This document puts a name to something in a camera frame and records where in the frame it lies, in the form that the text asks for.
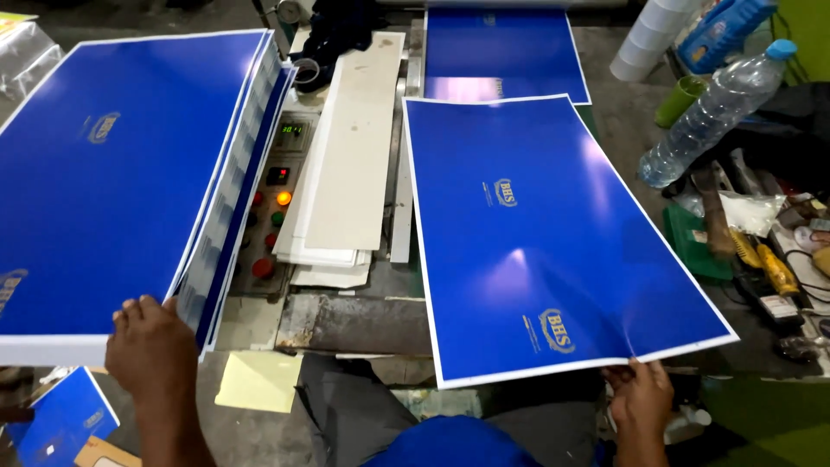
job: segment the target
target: plastic water bottle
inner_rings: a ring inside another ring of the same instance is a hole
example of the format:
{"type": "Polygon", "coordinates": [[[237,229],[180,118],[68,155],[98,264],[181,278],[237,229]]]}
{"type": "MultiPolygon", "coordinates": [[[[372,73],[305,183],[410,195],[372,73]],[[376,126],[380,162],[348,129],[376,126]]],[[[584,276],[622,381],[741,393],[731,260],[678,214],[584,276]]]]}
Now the plastic water bottle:
{"type": "Polygon", "coordinates": [[[679,179],[698,156],[775,94],[784,78],[785,62],[795,51],[794,43],[779,39],[762,55],[716,72],[706,92],[642,156],[640,180],[664,188],[679,179]]]}

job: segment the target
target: green cup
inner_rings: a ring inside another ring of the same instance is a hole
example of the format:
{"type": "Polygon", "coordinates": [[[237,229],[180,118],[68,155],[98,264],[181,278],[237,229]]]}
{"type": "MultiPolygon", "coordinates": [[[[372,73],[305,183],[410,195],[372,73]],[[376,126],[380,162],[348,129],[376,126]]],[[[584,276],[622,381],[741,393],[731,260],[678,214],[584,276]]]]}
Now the green cup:
{"type": "Polygon", "coordinates": [[[706,90],[706,81],[698,76],[683,76],[677,80],[671,94],[654,112],[654,123],[661,128],[671,128],[683,112],[706,90]]]}

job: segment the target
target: green button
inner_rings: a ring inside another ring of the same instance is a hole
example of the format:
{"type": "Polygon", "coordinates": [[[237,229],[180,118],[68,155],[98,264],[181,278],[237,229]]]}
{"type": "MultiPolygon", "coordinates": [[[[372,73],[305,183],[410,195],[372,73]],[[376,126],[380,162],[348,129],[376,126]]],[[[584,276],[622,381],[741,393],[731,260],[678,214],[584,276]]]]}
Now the green button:
{"type": "Polygon", "coordinates": [[[280,227],[282,225],[282,221],[284,220],[286,220],[286,216],[280,211],[271,214],[271,224],[273,224],[274,227],[280,227]]]}

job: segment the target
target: person's left hand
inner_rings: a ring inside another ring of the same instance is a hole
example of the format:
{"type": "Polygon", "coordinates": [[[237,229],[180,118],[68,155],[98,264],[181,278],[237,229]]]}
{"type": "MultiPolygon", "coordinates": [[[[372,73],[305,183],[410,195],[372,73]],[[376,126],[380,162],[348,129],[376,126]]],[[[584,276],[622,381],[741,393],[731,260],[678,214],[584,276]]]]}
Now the person's left hand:
{"type": "Polygon", "coordinates": [[[175,297],[164,305],[149,295],[127,300],[113,321],[105,366],[136,407],[164,413],[194,404],[196,341],[176,315],[175,297]]]}

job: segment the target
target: hand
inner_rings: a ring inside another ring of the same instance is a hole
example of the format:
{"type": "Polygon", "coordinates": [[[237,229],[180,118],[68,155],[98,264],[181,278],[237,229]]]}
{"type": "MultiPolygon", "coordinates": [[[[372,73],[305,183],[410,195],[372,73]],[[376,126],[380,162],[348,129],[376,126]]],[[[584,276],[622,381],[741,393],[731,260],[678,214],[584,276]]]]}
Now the hand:
{"type": "Polygon", "coordinates": [[[176,315],[175,297],[159,306],[143,295],[122,306],[112,317],[107,371],[133,396],[137,412],[195,407],[198,354],[193,331],[176,315]]]}
{"type": "Polygon", "coordinates": [[[659,361],[640,363],[632,358],[629,366],[608,366],[603,376],[614,389],[611,416],[617,432],[647,442],[658,441],[663,446],[663,431],[671,414],[674,388],[659,361]]]}

